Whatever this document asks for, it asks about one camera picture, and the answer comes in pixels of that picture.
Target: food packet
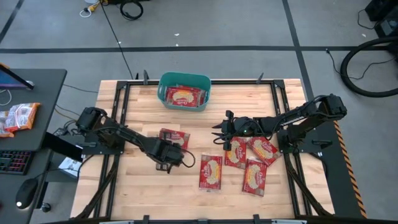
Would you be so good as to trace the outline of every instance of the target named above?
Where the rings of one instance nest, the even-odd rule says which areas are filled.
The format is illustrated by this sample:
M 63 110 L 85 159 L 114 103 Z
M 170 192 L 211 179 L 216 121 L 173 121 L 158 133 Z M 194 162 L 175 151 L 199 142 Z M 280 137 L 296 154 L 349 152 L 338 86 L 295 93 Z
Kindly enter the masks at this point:
M 201 155 L 199 189 L 220 190 L 222 156 Z
M 264 196 L 267 166 L 261 161 L 247 159 L 244 170 L 243 192 Z
M 173 143 L 178 143 L 182 149 L 188 149 L 188 140 L 190 134 L 182 131 L 173 131 L 169 129 L 162 128 L 159 133 L 159 138 L 163 140 L 172 141 Z
M 267 166 L 270 166 L 280 157 L 280 152 L 264 137 L 253 137 L 248 146 L 256 156 Z
M 0 138 L 14 137 L 14 134 L 5 130 L 8 111 L 0 111 Z
M 14 132 L 32 129 L 37 107 L 40 103 L 21 103 L 11 107 L 5 125 L 5 130 Z
M 233 137 L 231 140 L 231 150 L 225 151 L 226 166 L 233 166 L 244 169 L 246 166 L 246 138 Z
M 197 107 L 200 96 L 198 92 L 180 87 L 167 88 L 167 100 L 170 105 Z
M 205 90 L 177 84 L 167 87 L 165 101 L 170 105 L 198 107 L 204 104 L 205 96 Z
M 184 85 L 178 85 L 178 87 L 181 88 L 181 89 L 184 89 L 184 90 L 190 90 L 190 91 L 193 91 L 195 93 L 198 93 L 198 99 L 199 99 L 198 106 L 204 104 L 205 96 L 206 96 L 206 91 L 205 90 L 201 90 L 201 89 L 195 88 L 195 87 L 184 86 Z

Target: laptop screen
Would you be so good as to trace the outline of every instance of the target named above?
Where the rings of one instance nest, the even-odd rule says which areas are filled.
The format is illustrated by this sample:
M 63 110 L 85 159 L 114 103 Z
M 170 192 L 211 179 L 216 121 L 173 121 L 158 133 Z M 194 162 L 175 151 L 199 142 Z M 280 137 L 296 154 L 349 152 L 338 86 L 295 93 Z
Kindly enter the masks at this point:
M 30 85 L 0 64 L 0 90 L 20 88 L 30 88 Z
M 0 88 L 26 88 L 26 86 L 0 70 Z

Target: gray floor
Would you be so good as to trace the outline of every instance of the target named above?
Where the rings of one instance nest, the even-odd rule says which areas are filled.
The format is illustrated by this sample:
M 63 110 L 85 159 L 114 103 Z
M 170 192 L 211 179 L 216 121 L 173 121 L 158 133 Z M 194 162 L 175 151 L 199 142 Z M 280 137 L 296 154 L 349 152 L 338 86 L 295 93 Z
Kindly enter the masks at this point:
M 359 45 L 377 37 L 373 30 L 356 24 L 357 12 L 369 0 L 289 0 L 301 46 Z M 0 1 L 0 30 L 17 0 Z M 124 20 L 118 8 L 106 11 L 123 47 L 175 47 L 218 45 L 293 46 L 282 0 L 152 0 L 143 2 L 145 13 L 138 21 Z M 101 9 L 90 18 L 78 13 L 83 0 L 25 0 L 0 49 L 53 49 L 117 47 Z M 361 22 L 372 25 L 365 14 Z M 337 66 L 347 52 L 332 52 Z M 201 51 L 128 52 L 133 73 L 149 72 L 153 79 L 169 71 L 202 73 L 211 78 L 301 78 L 294 51 Z M 395 185 L 395 117 L 398 96 L 371 99 L 353 94 L 333 72 L 324 52 L 304 52 L 305 64 L 315 95 L 334 93 L 342 97 L 348 115 L 340 121 L 347 150 L 369 218 L 398 220 Z M 360 76 L 374 60 L 390 58 L 384 52 L 363 52 L 349 66 Z M 128 79 L 120 53 L 0 54 L 0 62 L 13 68 L 65 68 L 65 83 L 96 90 L 100 80 Z M 395 88 L 397 65 L 376 65 L 358 82 L 368 90 Z M 58 104 L 81 112 L 93 106 L 96 95 L 64 87 Z M 54 113 L 49 131 L 66 122 Z M 32 223 L 65 220 L 69 216 L 75 184 L 49 186 L 46 200 L 53 210 L 36 211 Z

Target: wooden table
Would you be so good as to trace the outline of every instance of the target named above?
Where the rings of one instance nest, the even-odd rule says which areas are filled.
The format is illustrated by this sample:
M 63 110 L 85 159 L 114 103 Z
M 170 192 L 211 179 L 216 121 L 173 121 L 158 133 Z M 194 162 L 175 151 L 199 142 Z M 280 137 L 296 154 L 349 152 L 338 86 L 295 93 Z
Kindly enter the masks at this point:
M 284 81 L 290 107 L 302 105 L 305 97 L 300 80 Z M 99 88 L 96 107 L 108 114 L 111 114 L 116 82 L 102 81 Z M 226 118 L 226 110 L 233 111 L 235 116 L 275 116 L 270 87 L 213 85 L 208 106 L 201 113 L 168 110 L 157 99 L 156 91 L 156 86 L 131 88 L 126 125 L 146 136 L 158 135 L 160 128 L 190 133 L 188 148 L 198 161 L 190 169 L 174 167 L 171 174 L 166 174 L 155 170 L 155 163 L 136 146 L 126 144 L 119 163 L 112 220 L 142 220 L 143 215 L 158 220 L 252 219 L 253 214 L 260 214 L 261 218 L 294 217 L 283 157 L 268 168 L 263 197 L 242 193 L 244 171 L 228 166 L 223 166 L 219 192 L 198 189 L 201 154 L 224 155 L 222 146 L 213 144 L 215 136 L 211 134 L 214 131 L 211 127 Z M 271 143 L 277 146 L 276 136 Z M 248 156 L 254 154 L 248 150 Z M 324 208 L 333 213 L 322 163 L 307 154 L 301 158 L 308 188 Z M 187 164 L 192 162 L 189 156 L 185 159 Z M 71 217 L 78 215 L 97 191 L 102 161 L 103 156 L 94 156 L 82 167 Z M 303 213 L 303 200 L 299 188 L 296 189 Z

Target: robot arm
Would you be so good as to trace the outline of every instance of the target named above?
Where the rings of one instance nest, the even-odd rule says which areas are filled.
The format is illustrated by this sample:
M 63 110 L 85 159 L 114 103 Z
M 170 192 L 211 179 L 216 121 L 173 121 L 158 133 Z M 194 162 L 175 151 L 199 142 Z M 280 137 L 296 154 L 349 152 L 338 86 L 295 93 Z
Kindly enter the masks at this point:
M 213 128 L 221 128 L 222 134 L 214 134 L 219 136 L 218 139 L 224 140 L 224 150 L 229 151 L 231 150 L 229 142 L 233 136 L 264 136 L 270 139 L 274 133 L 283 129 L 284 126 L 305 119 L 300 124 L 292 124 L 287 128 L 288 142 L 293 143 L 305 138 L 309 131 L 322 123 L 339 120 L 346 114 L 347 109 L 339 96 L 333 94 L 328 96 L 320 95 L 294 110 L 275 117 L 234 118 L 234 114 L 231 111 L 227 111 L 226 116 L 228 119 L 223 120 L 221 124 Z
M 178 144 L 143 136 L 107 117 L 105 110 L 99 108 L 85 108 L 76 126 L 84 136 L 91 136 L 108 148 L 115 148 L 124 141 L 138 146 L 156 163 L 168 165 L 167 172 L 172 166 L 180 166 L 184 157 Z

